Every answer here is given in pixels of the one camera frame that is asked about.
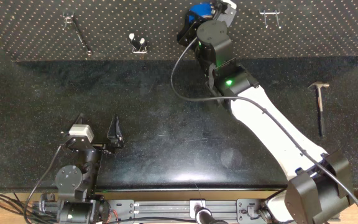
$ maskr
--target perforated metal board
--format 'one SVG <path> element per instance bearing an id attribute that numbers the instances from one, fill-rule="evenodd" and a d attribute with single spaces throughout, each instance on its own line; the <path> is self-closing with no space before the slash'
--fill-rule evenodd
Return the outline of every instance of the perforated metal board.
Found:
<path id="1" fill-rule="evenodd" d="M 2 0 L 0 48 L 12 60 L 173 60 L 184 49 L 176 39 L 187 10 L 200 0 Z M 239 58 L 358 55 L 358 0 L 236 1 L 228 29 Z M 275 16 L 259 11 L 280 11 Z M 65 29 L 64 12 L 74 12 L 92 57 L 75 31 Z M 133 54 L 135 32 L 149 52 Z"/>

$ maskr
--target black table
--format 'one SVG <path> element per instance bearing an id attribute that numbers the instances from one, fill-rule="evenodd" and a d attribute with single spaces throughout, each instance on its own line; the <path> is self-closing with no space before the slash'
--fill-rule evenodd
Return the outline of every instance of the black table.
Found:
<path id="1" fill-rule="evenodd" d="M 276 107 L 328 152 L 342 150 L 358 189 L 358 58 L 241 60 Z M 82 112 L 97 138 L 114 113 L 124 149 L 104 156 L 99 190 L 274 190 L 286 179 L 262 143 L 215 102 L 192 103 L 170 89 L 172 61 L 70 61 L 14 63 L 0 52 L 0 191 L 29 191 L 46 170 L 60 131 Z M 310 83 L 323 90 L 327 139 L 318 135 Z M 194 60 L 175 77 L 180 93 L 207 96 Z M 40 190 L 55 191 L 54 177 L 75 162 L 61 152 Z"/>

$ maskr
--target hammer handle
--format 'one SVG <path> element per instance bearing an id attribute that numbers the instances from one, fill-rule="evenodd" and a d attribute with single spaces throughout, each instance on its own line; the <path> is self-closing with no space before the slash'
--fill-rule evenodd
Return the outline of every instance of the hammer handle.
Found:
<path id="1" fill-rule="evenodd" d="M 322 138 L 325 138 L 326 137 L 326 127 L 324 124 L 323 111 L 319 112 L 319 123 L 320 123 L 320 136 Z"/>

